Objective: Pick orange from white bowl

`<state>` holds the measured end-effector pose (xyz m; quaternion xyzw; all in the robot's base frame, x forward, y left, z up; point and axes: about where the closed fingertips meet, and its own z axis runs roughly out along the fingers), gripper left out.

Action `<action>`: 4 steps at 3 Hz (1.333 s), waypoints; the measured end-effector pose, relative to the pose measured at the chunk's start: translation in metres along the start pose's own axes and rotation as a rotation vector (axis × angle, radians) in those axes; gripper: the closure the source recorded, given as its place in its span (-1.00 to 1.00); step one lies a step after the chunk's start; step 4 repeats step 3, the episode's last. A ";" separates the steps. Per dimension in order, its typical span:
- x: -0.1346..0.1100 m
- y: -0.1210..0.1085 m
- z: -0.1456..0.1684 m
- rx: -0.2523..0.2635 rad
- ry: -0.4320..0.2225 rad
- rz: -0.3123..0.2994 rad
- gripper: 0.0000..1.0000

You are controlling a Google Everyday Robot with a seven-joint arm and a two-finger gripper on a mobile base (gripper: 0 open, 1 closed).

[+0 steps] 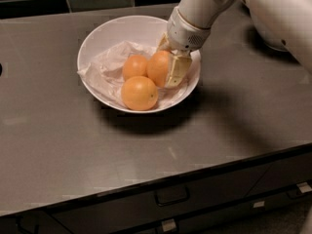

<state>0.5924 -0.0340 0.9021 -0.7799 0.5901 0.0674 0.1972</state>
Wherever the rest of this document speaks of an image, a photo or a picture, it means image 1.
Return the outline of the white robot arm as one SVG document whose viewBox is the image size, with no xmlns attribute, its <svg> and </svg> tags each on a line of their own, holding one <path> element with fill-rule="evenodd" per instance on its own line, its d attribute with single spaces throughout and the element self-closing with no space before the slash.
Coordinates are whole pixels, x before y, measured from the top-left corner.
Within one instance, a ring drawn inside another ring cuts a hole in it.
<svg viewBox="0 0 312 234">
<path fill-rule="evenodd" d="M 158 48 L 170 51 L 165 86 L 178 86 L 191 65 L 190 54 L 202 48 L 217 17 L 236 0 L 180 0 Z M 269 31 L 267 42 L 284 47 L 312 70 L 312 0 L 239 0 L 258 28 Z"/>
</svg>

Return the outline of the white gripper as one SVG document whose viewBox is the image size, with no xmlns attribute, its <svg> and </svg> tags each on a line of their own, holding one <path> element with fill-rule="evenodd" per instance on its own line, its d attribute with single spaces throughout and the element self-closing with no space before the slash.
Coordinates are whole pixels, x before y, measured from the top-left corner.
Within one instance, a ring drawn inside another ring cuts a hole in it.
<svg viewBox="0 0 312 234">
<path fill-rule="evenodd" d="M 168 74 L 166 77 L 166 88 L 177 87 L 186 76 L 192 63 L 189 52 L 200 49 L 210 36 L 209 28 L 200 28 L 188 22 L 174 7 L 168 20 L 167 33 L 164 33 L 158 43 L 158 51 L 170 52 L 178 50 L 176 53 L 169 53 Z"/>
</svg>

